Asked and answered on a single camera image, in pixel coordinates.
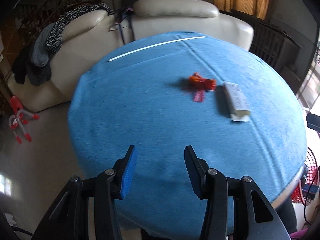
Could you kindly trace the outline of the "red plastic mesh basket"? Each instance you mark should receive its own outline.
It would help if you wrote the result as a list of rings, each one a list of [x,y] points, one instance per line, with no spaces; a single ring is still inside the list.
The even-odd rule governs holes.
[[[297,187],[291,194],[291,202],[308,206],[314,200],[318,190],[319,171],[317,160],[311,148],[308,147],[304,170]]]

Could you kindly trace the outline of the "white small carton box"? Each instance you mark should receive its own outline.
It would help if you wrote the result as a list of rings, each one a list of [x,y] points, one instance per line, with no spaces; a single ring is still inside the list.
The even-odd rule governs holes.
[[[236,83],[224,82],[223,91],[228,103],[230,119],[235,122],[247,122],[251,111],[240,86]]]

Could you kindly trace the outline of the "white baby crib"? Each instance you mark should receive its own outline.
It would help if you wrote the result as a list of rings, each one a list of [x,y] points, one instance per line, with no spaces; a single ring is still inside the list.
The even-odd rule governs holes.
[[[278,73],[281,73],[284,67],[295,64],[300,46],[283,29],[237,10],[231,10],[231,15],[253,28],[254,36],[249,49],[251,53],[260,57]]]

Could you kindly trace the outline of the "red shiny snack wrapper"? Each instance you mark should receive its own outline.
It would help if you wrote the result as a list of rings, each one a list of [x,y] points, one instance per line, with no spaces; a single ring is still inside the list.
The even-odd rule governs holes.
[[[188,77],[188,83],[193,90],[195,90],[194,102],[203,102],[205,92],[214,91],[217,87],[215,79],[207,79],[202,77],[199,73],[194,73]]]

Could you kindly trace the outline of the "blue table cloth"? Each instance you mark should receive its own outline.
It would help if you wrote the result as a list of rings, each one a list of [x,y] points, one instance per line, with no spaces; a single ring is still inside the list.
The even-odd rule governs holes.
[[[97,176],[129,146],[138,160],[131,189],[117,202],[124,228],[169,239],[198,239],[206,203],[193,192],[184,163],[198,157],[231,178],[248,175],[274,202],[304,164],[307,145],[299,102],[282,77],[256,55],[212,37],[173,32],[131,42],[83,74],[68,112],[68,127],[86,176]],[[216,90],[194,102],[188,77],[215,79]],[[247,122],[230,119],[223,83],[240,86]]]

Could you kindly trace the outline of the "red white kids chair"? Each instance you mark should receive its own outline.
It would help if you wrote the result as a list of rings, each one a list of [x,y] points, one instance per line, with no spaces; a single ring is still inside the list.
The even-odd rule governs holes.
[[[30,134],[26,131],[25,125],[28,124],[28,120],[26,120],[24,117],[28,116],[32,119],[39,120],[40,116],[35,113],[31,113],[30,111],[24,109],[22,103],[18,99],[17,96],[12,96],[9,100],[9,103],[12,107],[12,110],[14,111],[14,114],[9,117],[9,128],[12,131],[15,139],[19,144],[22,143],[21,138],[16,132],[16,129],[19,127],[21,131],[23,132],[24,137],[29,141],[32,142],[32,138]]]

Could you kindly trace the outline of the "white thin stick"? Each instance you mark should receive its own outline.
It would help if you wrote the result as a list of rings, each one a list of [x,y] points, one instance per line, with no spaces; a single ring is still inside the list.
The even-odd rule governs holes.
[[[110,58],[110,59],[108,59],[108,62],[112,62],[112,61],[115,61],[115,60],[120,59],[122,57],[125,57],[127,55],[131,55],[131,54],[134,54],[134,53],[137,53],[137,52],[140,52],[140,51],[143,51],[143,50],[147,50],[147,49],[150,49],[150,48],[155,48],[155,47],[159,47],[159,46],[166,45],[166,44],[171,44],[171,43],[176,43],[176,42],[196,40],[196,39],[201,39],[201,38],[206,38],[206,37],[205,36],[196,36],[196,37],[180,38],[180,39],[176,39],[176,40],[171,40],[171,41],[161,42],[161,43],[157,43],[157,44],[152,44],[152,45],[145,46],[145,47],[142,47],[142,48],[138,48],[138,49],[135,49],[135,50],[132,50],[132,51],[128,51],[127,53],[123,53],[123,54],[120,54],[120,55],[115,56],[113,58]]]

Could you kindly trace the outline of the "black garment on sofa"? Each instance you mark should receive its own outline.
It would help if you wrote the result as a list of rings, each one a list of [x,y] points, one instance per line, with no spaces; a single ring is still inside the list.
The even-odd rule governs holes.
[[[51,79],[52,71],[49,64],[46,64],[44,67],[38,67],[32,63],[33,48],[33,43],[22,48],[12,64],[11,70],[18,84],[23,85],[26,77],[28,77],[30,83],[34,86],[40,86]]]

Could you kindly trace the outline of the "grey knit garment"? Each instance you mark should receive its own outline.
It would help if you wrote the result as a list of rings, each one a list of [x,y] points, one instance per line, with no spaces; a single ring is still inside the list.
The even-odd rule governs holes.
[[[46,40],[54,24],[47,25],[36,39],[31,54],[31,62],[37,67],[44,67],[49,61],[49,54],[46,49]]]

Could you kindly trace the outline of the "black white spotted garment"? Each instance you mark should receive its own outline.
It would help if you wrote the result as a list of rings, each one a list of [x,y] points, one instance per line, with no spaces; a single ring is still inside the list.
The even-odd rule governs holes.
[[[54,23],[46,39],[46,49],[51,53],[57,53],[62,46],[62,33],[64,28],[73,20],[95,10],[104,10],[108,15],[114,15],[114,11],[105,3],[78,6],[62,15],[57,22]]]

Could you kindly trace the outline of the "cream leather sofa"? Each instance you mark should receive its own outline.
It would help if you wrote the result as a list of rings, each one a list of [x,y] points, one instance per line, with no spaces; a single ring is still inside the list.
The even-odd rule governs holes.
[[[133,15],[116,23],[104,10],[86,13],[62,33],[62,46],[49,64],[52,76],[40,86],[8,79],[10,91],[27,109],[39,112],[72,99],[79,77],[105,55],[135,40],[172,31],[194,31],[249,50],[254,30],[201,0],[139,0]]]

